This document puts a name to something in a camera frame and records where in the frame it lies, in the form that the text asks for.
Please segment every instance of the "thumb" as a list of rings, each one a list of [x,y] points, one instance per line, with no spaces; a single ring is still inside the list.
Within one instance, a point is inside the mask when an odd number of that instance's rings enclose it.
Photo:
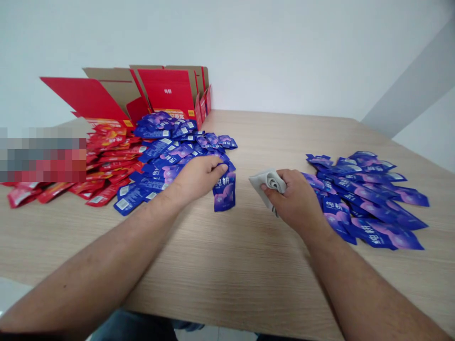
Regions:
[[[267,195],[273,206],[279,208],[284,200],[283,195],[274,189],[268,188],[266,184],[262,184],[261,189],[264,191],[264,194]]]
[[[212,169],[212,171],[209,174],[210,180],[213,183],[216,183],[223,176],[223,174],[226,173],[227,170],[228,165],[226,165],[225,163],[216,166],[214,169]]]

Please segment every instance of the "pile of blue packets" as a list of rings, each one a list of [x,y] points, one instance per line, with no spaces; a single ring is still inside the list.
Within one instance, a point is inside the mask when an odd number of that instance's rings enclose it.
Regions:
[[[138,159],[140,168],[136,169],[140,171],[129,176],[134,182],[117,192],[114,208],[120,214],[128,215],[143,201],[152,200],[174,181],[188,161],[206,155],[218,156],[228,165],[213,188],[215,212],[235,206],[236,168],[226,155],[226,150],[237,148],[232,137],[198,131],[192,121],[173,118],[164,111],[144,116],[133,133],[148,148]]]
[[[368,151],[340,157],[307,154],[317,174],[303,173],[319,199],[330,226],[347,242],[359,238],[375,248],[391,250],[424,248],[412,232],[428,227],[398,202],[429,207],[428,198],[416,189],[397,186],[407,181],[396,166]]]

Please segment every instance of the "jeans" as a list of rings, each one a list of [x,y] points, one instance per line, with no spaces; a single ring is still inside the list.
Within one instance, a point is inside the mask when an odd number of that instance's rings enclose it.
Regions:
[[[171,320],[165,317],[117,309],[91,337],[91,341],[177,341],[174,329],[188,332],[202,329],[203,324]],[[257,341],[292,341],[271,335],[258,335]]]

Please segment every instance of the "gray cloth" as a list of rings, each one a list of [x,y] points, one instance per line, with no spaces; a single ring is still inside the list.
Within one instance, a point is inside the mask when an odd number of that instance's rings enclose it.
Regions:
[[[272,210],[273,213],[278,217],[278,213],[276,213],[275,207],[273,207],[272,203],[270,202],[267,195],[265,195],[264,191],[261,189],[262,184],[266,184],[268,188],[275,189],[281,194],[283,194],[286,190],[286,182],[276,172],[274,168],[269,168],[264,170],[254,176],[249,177],[251,185],[255,188],[256,192],[261,197],[262,201],[265,205]]]

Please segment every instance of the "forearm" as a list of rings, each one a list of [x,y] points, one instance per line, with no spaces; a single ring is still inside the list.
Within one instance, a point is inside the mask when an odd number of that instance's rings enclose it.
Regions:
[[[0,329],[95,328],[120,306],[158,255],[182,208],[171,202],[166,191],[142,205],[17,302],[0,320]]]
[[[299,230],[347,340],[450,340],[327,224]]]

